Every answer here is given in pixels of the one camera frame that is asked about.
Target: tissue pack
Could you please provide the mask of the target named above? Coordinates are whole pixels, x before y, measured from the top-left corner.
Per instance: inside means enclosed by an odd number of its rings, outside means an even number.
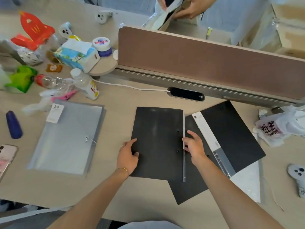
[[[99,61],[100,56],[92,43],[68,39],[56,52],[55,57],[63,64],[79,68],[88,73]]]

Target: translucent document folder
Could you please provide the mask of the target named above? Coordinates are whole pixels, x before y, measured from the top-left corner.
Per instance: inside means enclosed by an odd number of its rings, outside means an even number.
[[[62,100],[55,104],[64,109],[58,123],[46,122],[28,169],[84,174],[95,150],[104,107]]]

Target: white plastic bottle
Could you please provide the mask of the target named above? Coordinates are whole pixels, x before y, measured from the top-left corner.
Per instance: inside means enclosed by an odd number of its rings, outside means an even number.
[[[83,73],[82,70],[78,68],[72,69],[70,74],[74,79],[74,85],[81,89],[82,93],[87,98],[95,100],[98,97],[99,90],[90,75]]]

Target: white cable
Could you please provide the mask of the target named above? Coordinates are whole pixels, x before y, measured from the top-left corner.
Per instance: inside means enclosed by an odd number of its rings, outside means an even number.
[[[98,81],[98,80],[95,80],[95,79],[92,79],[94,82],[98,82],[98,83],[101,83],[101,84],[108,84],[108,85],[113,85],[113,86],[122,86],[122,87],[127,87],[127,88],[133,88],[133,89],[136,89],[136,90],[140,90],[140,91],[160,91],[160,92],[169,92],[168,90],[162,90],[162,89],[141,89],[141,88],[135,88],[135,87],[132,87],[132,86],[128,86],[128,85],[124,85],[124,84],[110,84],[110,83],[104,83],[104,82],[101,82],[101,81]]]
[[[271,190],[271,194],[272,194],[272,199],[273,199],[273,201],[275,202],[275,204],[276,204],[279,208],[282,209],[282,211],[284,211],[284,209],[276,202],[275,197],[274,197],[273,189],[271,188],[271,186],[270,186],[270,184],[269,184],[267,178],[265,178],[264,176],[262,176],[262,177],[266,180],[266,182],[267,182],[267,184],[268,184],[268,186],[269,186],[269,188],[270,188],[270,190]]]

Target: smartphone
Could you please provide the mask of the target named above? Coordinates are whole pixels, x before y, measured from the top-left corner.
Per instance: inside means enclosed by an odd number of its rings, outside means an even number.
[[[13,146],[13,145],[0,146],[0,181],[3,178],[7,168],[13,161],[17,151],[18,151],[17,146]]]

